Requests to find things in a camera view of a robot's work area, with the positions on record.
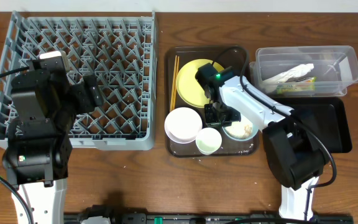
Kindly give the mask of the white napkin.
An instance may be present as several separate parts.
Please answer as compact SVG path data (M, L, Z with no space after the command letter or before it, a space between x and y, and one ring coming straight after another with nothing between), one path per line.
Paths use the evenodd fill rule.
M286 72L279 73L274 77L263 80L263 84L275 84L275 83L285 83L291 78L300 78L305 76L307 73L314 69L313 63L300 64L297 65Z

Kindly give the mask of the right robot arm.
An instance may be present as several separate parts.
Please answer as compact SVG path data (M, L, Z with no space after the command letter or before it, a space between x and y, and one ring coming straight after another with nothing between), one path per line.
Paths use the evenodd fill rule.
M212 63L201 66L195 78L207 98L234 109L262 132L267 162L282 186L279 214L288 220L310 221L313 193L333 157L312 130L316 118L309 111L294 110L271 99L246 79L249 66L239 75L228 67L217 71Z

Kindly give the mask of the rice food waste pile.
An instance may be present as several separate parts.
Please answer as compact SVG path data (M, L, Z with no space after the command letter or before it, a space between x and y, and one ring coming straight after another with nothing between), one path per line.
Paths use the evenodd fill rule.
M224 128L227 134L235 139L247 139L253 132L253 124L250 122L233 122Z

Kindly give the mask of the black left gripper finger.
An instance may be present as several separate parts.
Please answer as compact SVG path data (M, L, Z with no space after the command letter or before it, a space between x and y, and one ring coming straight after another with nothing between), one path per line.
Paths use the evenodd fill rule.
M89 95L92 96L93 104L95 106L102 106L104 103L103 92L99 89L98 81L95 75L83 76L85 87L89 91Z
M84 83L72 85L70 87L70 97L74 101L77 114L85 114L94 111L94 105L91 101L91 93L86 89Z

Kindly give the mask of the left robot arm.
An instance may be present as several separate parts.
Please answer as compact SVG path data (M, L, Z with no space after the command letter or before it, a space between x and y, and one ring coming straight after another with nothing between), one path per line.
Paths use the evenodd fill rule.
M104 100L94 75L69 83L63 57L31 60L29 67L11 82L17 117L8 127L2 164L17 199L19 223L63 223L73 149L69 132L77 115L94 111Z

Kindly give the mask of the light blue bowl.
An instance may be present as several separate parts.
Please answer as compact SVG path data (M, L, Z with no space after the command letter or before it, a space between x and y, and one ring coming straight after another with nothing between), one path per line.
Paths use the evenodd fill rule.
M249 141L259 132L244 115L241 115L240 121L233 121L231 125L223 127L223 131L227 137L235 141Z

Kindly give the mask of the green orange snack wrapper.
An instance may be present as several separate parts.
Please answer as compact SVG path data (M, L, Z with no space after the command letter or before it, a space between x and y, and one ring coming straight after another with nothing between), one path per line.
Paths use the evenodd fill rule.
M295 82L282 83L276 88L276 93L284 94L291 92L300 92L300 91L314 91L314 83L316 77L308 77Z

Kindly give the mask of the small white cup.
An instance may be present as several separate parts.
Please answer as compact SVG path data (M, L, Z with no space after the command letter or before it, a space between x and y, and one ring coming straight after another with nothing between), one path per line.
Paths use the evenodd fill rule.
M195 139L198 150L204 155L216 152L222 144L220 132L214 128L203 128Z

